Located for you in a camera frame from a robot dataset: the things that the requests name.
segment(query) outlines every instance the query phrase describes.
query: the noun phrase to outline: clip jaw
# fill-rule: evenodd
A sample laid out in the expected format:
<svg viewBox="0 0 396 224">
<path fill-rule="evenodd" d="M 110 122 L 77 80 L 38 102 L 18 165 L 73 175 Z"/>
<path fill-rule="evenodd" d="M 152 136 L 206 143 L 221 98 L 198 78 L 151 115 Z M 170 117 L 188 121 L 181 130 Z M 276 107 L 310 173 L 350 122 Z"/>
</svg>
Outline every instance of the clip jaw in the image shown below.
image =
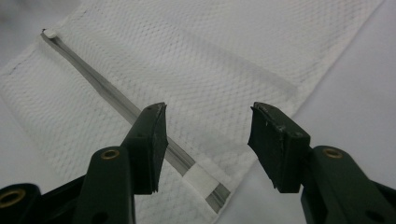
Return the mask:
<svg viewBox="0 0 396 224">
<path fill-rule="evenodd" d="M 158 190 L 168 146 L 165 109 L 146 107 L 120 147 L 96 151 L 80 178 L 44 195 L 32 184 L 0 189 L 0 222 L 135 223 L 134 196 Z"/>
<path fill-rule="evenodd" d="M 278 108 L 254 103 L 248 145 L 281 193 L 297 193 L 302 183 L 301 158 L 310 151 L 310 136 Z"/>
</svg>

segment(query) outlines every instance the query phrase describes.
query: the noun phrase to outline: white surface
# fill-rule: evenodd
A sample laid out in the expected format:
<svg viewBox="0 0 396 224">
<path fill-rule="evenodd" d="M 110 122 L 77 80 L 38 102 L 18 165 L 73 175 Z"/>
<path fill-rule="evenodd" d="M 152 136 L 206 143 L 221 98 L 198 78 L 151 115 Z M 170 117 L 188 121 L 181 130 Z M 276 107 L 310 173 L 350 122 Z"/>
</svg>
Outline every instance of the white surface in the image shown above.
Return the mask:
<svg viewBox="0 0 396 224">
<path fill-rule="evenodd" d="M 396 189 L 396 1 L 388 0 L 318 84 L 294 120 L 311 147 L 348 152 L 371 179 Z M 256 162 L 219 218 L 305 223 L 300 196 L 280 194 Z"/>
</svg>

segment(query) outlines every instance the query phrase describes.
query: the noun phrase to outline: white background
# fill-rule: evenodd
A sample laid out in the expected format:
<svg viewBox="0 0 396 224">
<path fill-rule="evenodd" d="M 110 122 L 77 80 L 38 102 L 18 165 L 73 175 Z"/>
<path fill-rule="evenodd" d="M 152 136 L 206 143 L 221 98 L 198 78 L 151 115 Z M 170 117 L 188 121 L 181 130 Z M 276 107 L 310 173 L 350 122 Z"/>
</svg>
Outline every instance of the white background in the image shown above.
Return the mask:
<svg viewBox="0 0 396 224">
<path fill-rule="evenodd" d="M 76 0 L 60 7 L 49 5 L 50 0 L 37 2 L 1 2 L 0 66 L 32 43 L 41 28 L 50 27 L 78 5 Z M 396 189 L 395 86 L 396 1 L 387 0 L 293 119 L 310 133 L 311 147 L 339 147 L 370 178 Z M 40 155 L 26 150 L 30 143 L 1 98 L 0 127 L 0 188 L 21 182 L 39 183 L 43 192 L 57 187 L 60 180 Z M 304 223 L 300 195 L 278 193 L 256 162 L 219 223 Z"/>
</svg>

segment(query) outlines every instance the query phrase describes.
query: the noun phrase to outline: metal zipper teeth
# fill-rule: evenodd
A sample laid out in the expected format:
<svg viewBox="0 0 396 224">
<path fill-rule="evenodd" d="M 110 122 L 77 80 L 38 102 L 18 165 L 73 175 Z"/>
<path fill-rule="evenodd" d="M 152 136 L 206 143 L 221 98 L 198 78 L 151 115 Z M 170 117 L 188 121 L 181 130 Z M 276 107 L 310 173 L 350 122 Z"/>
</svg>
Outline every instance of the metal zipper teeth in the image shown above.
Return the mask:
<svg viewBox="0 0 396 224">
<path fill-rule="evenodd" d="M 134 121 L 141 112 L 137 106 L 108 82 L 107 79 L 85 63 L 59 37 L 48 38 L 44 33 L 41 34 L 41 37 L 69 61 L 90 82 L 99 95 L 113 106 L 130 124 L 134 124 Z M 195 160 L 170 137 L 168 137 L 168 142 L 169 146 L 165 152 L 165 159 L 183 176 L 195 164 Z M 219 183 L 205 200 L 218 213 L 229 195 L 230 191 Z"/>
</svg>

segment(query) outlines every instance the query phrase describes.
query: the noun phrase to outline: mesh laundry bag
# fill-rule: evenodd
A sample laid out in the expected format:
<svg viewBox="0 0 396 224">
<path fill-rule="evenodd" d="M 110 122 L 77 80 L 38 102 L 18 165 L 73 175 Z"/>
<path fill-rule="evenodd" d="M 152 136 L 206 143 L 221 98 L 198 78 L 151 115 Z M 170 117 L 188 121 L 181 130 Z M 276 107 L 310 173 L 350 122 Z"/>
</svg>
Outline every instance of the mesh laundry bag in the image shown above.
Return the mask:
<svg viewBox="0 0 396 224">
<path fill-rule="evenodd" d="M 254 102 L 296 112 L 380 0 L 86 1 L 51 31 L 142 109 L 166 102 L 168 135 L 195 164 L 164 162 L 138 223 L 211 223 L 256 160 Z M 0 96 L 50 166 L 70 181 L 131 128 L 41 38 L 3 68 Z"/>
</svg>

